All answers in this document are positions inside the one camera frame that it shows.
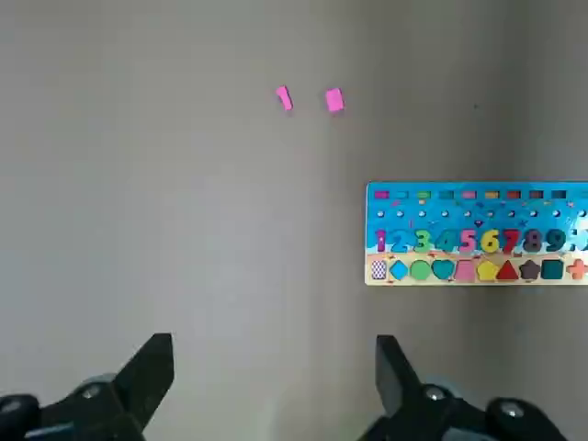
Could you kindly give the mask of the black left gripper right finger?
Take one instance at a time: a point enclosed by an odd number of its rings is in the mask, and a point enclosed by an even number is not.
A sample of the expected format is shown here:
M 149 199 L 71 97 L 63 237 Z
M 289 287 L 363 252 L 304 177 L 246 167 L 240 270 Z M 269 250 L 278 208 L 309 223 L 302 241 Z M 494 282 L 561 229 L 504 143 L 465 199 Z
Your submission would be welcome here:
M 479 409 L 442 385 L 421 381 L 392 335 L 376 340 L 376 387 L 384 414 L 362 440 L 566 440 L 531 402 L 498 397 Z

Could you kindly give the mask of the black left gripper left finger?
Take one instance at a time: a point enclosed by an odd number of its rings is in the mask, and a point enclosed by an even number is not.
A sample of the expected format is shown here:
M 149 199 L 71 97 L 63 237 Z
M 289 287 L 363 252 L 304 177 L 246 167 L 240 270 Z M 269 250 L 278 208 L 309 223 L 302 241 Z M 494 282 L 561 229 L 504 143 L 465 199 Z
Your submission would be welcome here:
M 3 440 L 143 440 L 175 378 L 173 336 L 157 333 L 113 376 L 42 407 L 31 394 L 1 398 Z

